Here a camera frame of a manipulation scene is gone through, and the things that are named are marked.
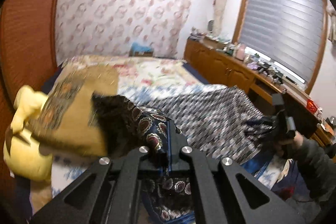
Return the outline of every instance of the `hand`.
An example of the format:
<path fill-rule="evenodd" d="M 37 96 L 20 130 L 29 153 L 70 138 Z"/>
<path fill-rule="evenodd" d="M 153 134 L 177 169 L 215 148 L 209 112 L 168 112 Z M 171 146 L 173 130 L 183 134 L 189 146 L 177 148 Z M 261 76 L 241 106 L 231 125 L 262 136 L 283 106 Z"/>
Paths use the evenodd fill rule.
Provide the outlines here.
<path fill-rule="evenodd" d="M 282 149 L 283 145 L 289 144 L 292 145 L 294 150 L 299 149 L 302 146 L 303 138 L 304 137 L 298 131 L 296 131 L 294 139 L 288 139 L 274 143 L 274 148 L 276 150 L 277 155 L 279 157 L 282 157 L 284 155 L 284 151 Z"/>

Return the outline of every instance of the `patterned wallpaper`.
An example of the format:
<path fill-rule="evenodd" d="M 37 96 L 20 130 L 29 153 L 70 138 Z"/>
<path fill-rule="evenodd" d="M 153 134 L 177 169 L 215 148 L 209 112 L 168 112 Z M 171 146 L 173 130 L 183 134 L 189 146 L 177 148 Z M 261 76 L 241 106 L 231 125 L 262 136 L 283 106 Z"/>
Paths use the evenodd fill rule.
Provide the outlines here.
<path fill-rule="evenodd" d="M 127 55 L 133 42 L 174 57 L 190 0 L 58 0 L 58 64 L 82 54 Z"/>

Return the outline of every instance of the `sleeve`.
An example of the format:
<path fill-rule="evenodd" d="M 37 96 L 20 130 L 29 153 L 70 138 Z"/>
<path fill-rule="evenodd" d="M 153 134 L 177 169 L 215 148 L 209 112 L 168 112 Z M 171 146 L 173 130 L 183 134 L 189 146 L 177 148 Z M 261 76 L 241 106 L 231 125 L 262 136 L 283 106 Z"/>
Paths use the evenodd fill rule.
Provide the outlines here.
<path fill-rule="evenodd" d="M 317 142 L 304 138 L 293 159 L 310 191 L 310 197 L 318 199 L 331 193 L 336 185 L 336 165 Z"/>

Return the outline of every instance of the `silver screw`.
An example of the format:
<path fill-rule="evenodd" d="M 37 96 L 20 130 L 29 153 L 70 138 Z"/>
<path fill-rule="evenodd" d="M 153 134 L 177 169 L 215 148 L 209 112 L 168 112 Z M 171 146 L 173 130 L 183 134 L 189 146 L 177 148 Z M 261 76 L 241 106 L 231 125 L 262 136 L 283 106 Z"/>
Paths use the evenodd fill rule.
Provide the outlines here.
<path fill-rule="evenodd" d="M 139 151 L 141 153 L 148 153 L 149 148 L 147 146 L 142 146 L 142 147 L 139 148 Z"/>
<path fill-rule="evenodd" d="M 182 152 L 183 152 L 183 153 L 186 153 L 186 154 L 191 153 L 192 150 L 193 150 L 193 149 L 192 149 L 190 146 L 184 146 L 184 147 L 182 147 Z"/>
<path fill-rule="evenodd" d="M 110 163 L 110 159 L 108 157 L 102 157 L 102 158 L 99 159 L 99 163 L 101 165 L 107 165 L 107 164 Z"/>
<path fill-rule="evenodd" d="M 232 159 L 231 158 L 222 158 L 222 163 L 224 165 L 231 165 L 232 164 Z"/>

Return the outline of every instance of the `striped blind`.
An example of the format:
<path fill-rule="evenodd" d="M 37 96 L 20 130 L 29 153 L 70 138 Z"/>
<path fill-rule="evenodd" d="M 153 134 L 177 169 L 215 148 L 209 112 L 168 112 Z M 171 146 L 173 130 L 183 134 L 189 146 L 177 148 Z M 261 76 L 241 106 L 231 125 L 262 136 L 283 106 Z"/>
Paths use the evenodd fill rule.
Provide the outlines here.
<path fill-rule="evenodd" d="M 309 81 L 323 28 L 323 0 L 248 0 L 239 42 Z"/>

